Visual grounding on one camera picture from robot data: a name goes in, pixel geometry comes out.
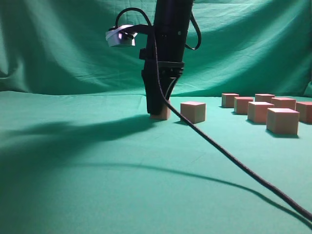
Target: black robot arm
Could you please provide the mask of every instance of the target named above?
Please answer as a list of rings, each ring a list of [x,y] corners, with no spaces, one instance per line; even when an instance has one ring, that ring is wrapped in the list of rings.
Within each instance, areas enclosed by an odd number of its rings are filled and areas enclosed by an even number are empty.
[[[141,75],[145,85],[147,112],[151,115],[160,114],[163,108],[163,101],[158,88],[157,72],[155,70],[154,39],[156,39],[157,43],[160,85],[163,94],[169,100],[176,82],[183,73],[185,48],[196,50],[201,43],[201,34],[192,14],[192,6],[193,0],[157,0],[153,25],[141,9],[127,8],[119,13],[115,26],[110,29],[110,31],[114,32],[115,30],[118,33],[118,37],[115,39],[119,40],[120,43],[117,43],[117,46],[121,44],[134,45],[134,41],[132,43],[130,41],[134,40],[136,33],[147,35],[146,48],[140,50],[139,58],[145,60]],[[120,16],[131,10],[141,12],[148,25],[129,25],[129,27],[118,31],[120,28],[118,26]],[[198,35],[198,44],[195,48],[191,48],[186,44],[190,21]]]

